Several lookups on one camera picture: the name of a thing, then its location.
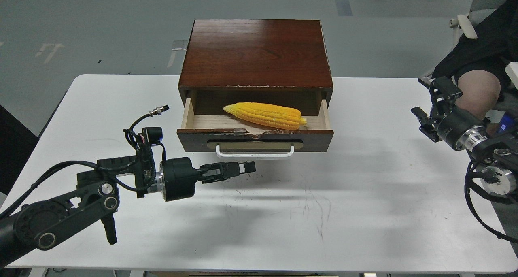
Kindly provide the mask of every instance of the chair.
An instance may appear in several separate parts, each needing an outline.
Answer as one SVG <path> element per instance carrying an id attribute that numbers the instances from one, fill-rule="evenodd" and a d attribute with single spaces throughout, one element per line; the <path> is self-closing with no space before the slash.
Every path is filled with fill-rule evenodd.
<path id="1" fill-rule="evenodd" d="M 477 39 L 477 33 L 474 27 L 491 15 L 491 13 L 505 1 L 506 0 L 473 0 L 469 13 L 457 15 L 456 18 L 450 20 L 450 28 L 454 30 L 454 46 L 459 42 L 462 33 L 469 39 Z M 505 68 L 505 71 L 513 85 L 510 85 L 509 89 L 503 90 L 503 102 L 499 102 L 495 106 L 495 110 L 498 111 L 518 109 L 518 98 L 516 97 L 516 89 L 518 88 L 518 62 L 510 62 Z"/>

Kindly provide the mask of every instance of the wooden box top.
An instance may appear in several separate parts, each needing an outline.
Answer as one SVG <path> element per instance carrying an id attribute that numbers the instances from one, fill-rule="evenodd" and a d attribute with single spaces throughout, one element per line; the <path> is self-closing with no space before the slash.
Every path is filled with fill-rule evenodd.
<path id="1" fill-rule="evenodd" d="M 192 89 L 304 88 L 333 82 L 318 20 L 196 20 L 179 81 Z"/>

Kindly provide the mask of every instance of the person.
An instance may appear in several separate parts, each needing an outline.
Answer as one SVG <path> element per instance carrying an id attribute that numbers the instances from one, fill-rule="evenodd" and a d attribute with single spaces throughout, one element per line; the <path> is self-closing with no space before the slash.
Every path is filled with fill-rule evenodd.
<path id="1" fill-rule="evenodd" d="M 511 83 L 507 63 L 518 61 L 518 0 L 507 0 L 474 29 L 478 39 L 462 35 L 432 77 L 454 77 L 463 92 L 457 106 L 483 120 Z"/>

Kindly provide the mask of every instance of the table surface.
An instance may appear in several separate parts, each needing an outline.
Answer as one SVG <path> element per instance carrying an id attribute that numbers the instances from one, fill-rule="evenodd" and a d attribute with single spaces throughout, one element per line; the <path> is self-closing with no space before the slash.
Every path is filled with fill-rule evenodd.
<path id="1" fill-rule="evenodd" d="M 335 78 L 329 107 L 335 135 L 327 153 L 257 161 L 257 172 L 196 185 L 189 199 L 136 199 L 121 190 L 118 242 L 101 222 L 50 251 L 32 251 L 12 266 L 154 270 L 475 272 L 516 270 L 508 242 L 487 232 L 463 195 L 468 157 L 418 130 L 410 112 L 430 107 L 415 79 Z M 167 157 L 193 166 L 221 161 L 185 153 L 175 134 L 183 105 L 178 76 L 82 75 L 74 80 L 34 149 L 4 208 L 47 168 L 65 160 L 132 155 L 123 128 L 150 109 L 170 111 L 137 125 L 161 126 Z M 161 152 L 155 151 L 158 162 Z M 27 199 L 75 189 L 70 167 Z M 123 181 L 132 180 L 124 176 Z M 502 227 L 477 195 L 481 217 Z"/>

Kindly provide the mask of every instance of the wooden cabinet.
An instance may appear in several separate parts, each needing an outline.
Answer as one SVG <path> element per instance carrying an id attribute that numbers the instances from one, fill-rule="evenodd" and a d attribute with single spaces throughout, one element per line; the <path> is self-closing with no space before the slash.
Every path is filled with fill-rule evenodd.
<path id="1" fill-rule="evenodd" d="M 177 134 L 185 151 L 212 151 L 218 143 L 326 151 L 333 137 L 327 114 L 333 82 L 320 21 L 196 20 L 178 89 L 185 113 Z M 237 102 L 293 107 L 308 124 L 293 131 L 251 124 L 223 111 Z"/>

